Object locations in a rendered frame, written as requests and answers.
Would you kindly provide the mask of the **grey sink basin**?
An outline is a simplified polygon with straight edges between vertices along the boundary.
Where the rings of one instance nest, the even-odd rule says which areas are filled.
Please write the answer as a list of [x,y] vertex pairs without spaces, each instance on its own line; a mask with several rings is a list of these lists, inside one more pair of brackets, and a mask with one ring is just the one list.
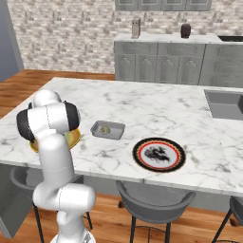
[[215,119],[243,121],[243,93],[213,90],[204,93]]

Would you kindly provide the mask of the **black red patterned plate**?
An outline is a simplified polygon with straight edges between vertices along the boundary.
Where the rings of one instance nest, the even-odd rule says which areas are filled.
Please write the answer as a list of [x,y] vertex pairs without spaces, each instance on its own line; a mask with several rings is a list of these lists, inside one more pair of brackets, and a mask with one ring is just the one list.
[[137,165],[159,173],[180,169],[186,161],[183,148],[175,141],[165,138],[147,138],[139,141],[132,150]]

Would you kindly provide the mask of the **yellow bowl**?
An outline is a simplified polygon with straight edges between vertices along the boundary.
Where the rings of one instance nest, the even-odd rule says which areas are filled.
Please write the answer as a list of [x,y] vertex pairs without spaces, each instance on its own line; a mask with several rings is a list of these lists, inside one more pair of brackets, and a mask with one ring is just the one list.
[[[66,132],[66,133],[64,133],[64,137],[65,137],[65,140],[67,141],[68,148],[71,149],[80,141],[80,138],[81,138],[80,129],[76,128],[75,130]],[[34,152],[39,151],[38,142],[36,140],[34,142],[31,142],[29,144],[29,146]]]

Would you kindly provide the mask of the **grey brown knife block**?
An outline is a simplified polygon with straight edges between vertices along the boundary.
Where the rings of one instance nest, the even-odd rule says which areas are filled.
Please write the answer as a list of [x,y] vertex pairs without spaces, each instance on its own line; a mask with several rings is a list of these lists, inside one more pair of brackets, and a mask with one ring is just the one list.
[[140,37],[140,18],[135,17],[132,20],[132,38],[137,39]]

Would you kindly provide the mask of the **grey bar stool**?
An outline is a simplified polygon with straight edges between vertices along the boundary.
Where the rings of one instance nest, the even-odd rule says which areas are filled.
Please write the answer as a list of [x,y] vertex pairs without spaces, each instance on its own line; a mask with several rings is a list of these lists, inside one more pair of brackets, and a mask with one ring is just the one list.
[[165,224],[164,243],[170,241],[171,223],[182,216],[195,192],[120,180],[116,181],[126,210],[132,216],[130,242],[134,243],[136,220]]
[[[40,216],[37,206],[33,203],[32,195],[35,187],[41,183],[43,178],[42,170],[24,167],[13,167],[9,172],[9,178],[11,182],[18,187],[22,193],[24,193],[32,202],[36,223],[40,235],[40,242],[45,243],[44,235],[42,231],[42,225],[40,221]],[[76,175],[74,179],[71,180],[72,183],[84,184],[84,176]],[[86,212],[84,216],[88,220],[90,230],[93,229],[91,218],[89,212]]]
[[216,243],[231,215],[233,215],[236,218],[240,226],[243,226],[243,197],[230,197],[230,209],[226,214],[225,218],[223,219],[217,233],[215,234],[212,243]]

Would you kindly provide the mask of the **black hob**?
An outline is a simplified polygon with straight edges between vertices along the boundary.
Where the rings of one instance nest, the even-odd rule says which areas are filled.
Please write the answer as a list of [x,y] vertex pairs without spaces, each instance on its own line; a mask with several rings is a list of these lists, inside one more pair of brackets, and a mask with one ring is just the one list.
[[243,42],[243,36],[217,36],[223,42]]

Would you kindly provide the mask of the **grey tupperware container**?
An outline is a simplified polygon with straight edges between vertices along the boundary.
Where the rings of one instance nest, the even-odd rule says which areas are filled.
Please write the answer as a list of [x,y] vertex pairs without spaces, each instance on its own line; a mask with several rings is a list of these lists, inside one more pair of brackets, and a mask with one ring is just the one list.
[[94,137],[119,140],[124,132],[125,125],[112,121],[96,121],[90,131]]

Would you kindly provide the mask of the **grey wall cupboard run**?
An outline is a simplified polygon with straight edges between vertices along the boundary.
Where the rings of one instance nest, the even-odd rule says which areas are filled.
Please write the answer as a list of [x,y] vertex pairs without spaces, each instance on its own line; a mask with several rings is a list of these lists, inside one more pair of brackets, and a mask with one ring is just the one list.
[[209,11],[212,0],[115,0],[119,11]]

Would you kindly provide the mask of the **grey base cupboard run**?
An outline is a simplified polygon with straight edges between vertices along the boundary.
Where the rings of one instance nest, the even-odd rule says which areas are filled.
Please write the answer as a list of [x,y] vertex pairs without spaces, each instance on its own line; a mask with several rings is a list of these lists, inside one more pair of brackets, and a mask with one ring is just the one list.
[[215,34],[120,34],[114,54],[118,80],[243,88],[243,42],[223,42]]

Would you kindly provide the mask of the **dark brown jar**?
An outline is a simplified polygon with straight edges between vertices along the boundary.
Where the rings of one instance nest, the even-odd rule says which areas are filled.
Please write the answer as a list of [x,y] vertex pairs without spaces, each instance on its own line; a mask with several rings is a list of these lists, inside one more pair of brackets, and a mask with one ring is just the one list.
[[191,26],[189,24],[182,24],[180,28],[180,36],[188,39],[191,35]]

